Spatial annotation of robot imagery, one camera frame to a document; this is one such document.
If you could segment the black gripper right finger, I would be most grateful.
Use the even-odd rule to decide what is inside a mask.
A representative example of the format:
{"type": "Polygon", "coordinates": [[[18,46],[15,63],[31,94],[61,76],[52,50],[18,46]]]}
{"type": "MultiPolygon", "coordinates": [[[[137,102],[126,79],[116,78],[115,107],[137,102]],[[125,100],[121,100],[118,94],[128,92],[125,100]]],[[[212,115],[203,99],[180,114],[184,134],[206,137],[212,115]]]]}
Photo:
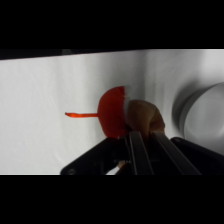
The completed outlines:
{"type": "Polygon", "coordinates": [[[161,132],[152,134],[163,158],[181,175],[224,175],[224,156],[180,137],[169,139],[161,132]]]}

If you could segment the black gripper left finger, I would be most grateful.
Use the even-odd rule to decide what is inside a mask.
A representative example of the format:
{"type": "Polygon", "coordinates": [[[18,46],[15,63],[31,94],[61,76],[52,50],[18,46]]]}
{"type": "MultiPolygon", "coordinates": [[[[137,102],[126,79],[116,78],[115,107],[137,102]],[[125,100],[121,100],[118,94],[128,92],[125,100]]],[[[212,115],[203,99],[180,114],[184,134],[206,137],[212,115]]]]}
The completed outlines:
{"type": "Polygon", "coordinates": [[[119,139],[106,138],[83,155],[66,165],[61,175],[106,175],[125,161],[118,175],[153,175],[152,166],[139,132],[130,132],[119,139]]]}

